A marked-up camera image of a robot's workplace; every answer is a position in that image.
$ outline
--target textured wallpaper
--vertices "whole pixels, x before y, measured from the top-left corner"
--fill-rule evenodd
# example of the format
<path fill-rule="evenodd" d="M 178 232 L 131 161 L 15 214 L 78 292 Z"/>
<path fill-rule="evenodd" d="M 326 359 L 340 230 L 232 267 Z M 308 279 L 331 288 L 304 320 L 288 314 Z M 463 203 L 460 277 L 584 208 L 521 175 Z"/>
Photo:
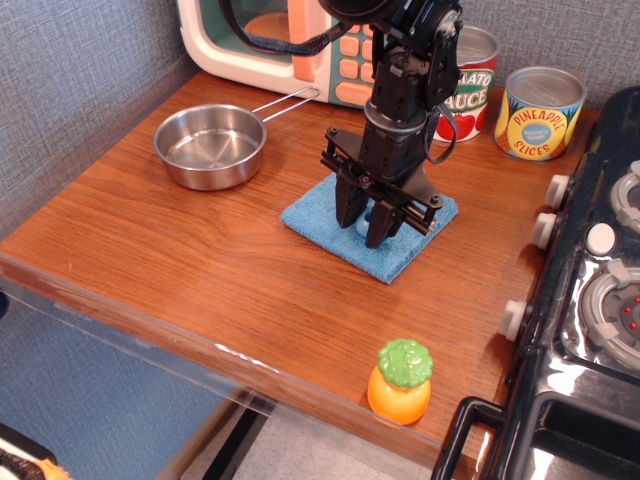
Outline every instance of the textured wallpaper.
<path fill-rule="evenodd" d="M 174 0 L 0 2 L 0 239 L 196 71 Z"/>
<path fill-rule="evenodd" d="M 545 65 L 578 73 L 586 105 L 640 84 L 640 3 L 637 0 L 460 0 L 463 19 L 502 43 L 496 84 L 509 73 Z"/>

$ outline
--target tomato sauce can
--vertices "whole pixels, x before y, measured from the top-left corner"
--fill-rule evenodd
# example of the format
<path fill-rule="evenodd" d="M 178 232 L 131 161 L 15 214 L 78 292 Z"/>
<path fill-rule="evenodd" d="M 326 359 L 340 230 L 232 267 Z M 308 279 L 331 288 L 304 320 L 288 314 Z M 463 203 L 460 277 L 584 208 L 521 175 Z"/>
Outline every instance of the tomato sauce can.
<path fill-rule="evenodd" d="M 499 53 L 500 43 L 491 32 L 470 25 L 462 27 L 457 50 L 461 73 L 458 90 L 445 100 L 458 125 L 459 142 L 471 140 L 482 131 Z M 453 140 L 453 128 L 442 116 L 434 139 Z"/>

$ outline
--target tin can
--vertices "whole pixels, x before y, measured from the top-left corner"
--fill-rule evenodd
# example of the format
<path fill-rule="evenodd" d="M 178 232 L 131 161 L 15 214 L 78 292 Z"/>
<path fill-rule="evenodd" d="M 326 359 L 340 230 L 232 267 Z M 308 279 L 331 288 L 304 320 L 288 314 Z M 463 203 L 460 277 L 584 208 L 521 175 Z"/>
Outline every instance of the tin can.
<path fill-rule="evenodd" d="M 507 78 L 496 123 L 496 143 L 514 157 L 543 161 L 562 155 L 571 141 L 587 87 L 552 67 L 527 67 Z"/>
<path fill-rule="evenodd" d="M 489 31 L 465 25 L 458 38 L 458 67 L 462 74 L 456 94 L 445 100 L 458 125 L 458 141 L 477 136 L 484 126 L 500 43 Z M 440 117 L 434 139 L 450 142 L 453 128 Z"/>

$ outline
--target black stove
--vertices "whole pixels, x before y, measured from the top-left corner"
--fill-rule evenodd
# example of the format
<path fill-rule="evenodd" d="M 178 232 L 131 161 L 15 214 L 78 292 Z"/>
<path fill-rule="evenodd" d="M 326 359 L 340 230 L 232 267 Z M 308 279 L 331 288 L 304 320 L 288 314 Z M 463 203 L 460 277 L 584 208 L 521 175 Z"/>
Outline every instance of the black stove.
<path fill-rule="evenodd" d="M 480 478 L 640 479 L 640 87 L 608 100 L 545 203 L 534 295 L 499 329 L 516 342 L 507 403 L 460 404 L 432 479 L 451 478 L 474 423 L 495 430 Z"/>

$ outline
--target oven door handle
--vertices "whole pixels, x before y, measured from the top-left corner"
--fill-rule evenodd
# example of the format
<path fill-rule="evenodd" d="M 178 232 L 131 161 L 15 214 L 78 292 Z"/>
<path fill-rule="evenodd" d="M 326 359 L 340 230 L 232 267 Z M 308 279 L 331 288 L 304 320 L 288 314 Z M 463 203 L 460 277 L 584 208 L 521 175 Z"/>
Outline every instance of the oven door handle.
<path fill-rule="evenodd" d="M 504 425 L 504 412 L 503 407 L 478 397 L 467 397 L 460 402 L 433 468 L 431 480 L 449 480 L 453 477 L 453 472 L 474 423 L 495 429 L 497 437 Z"/>

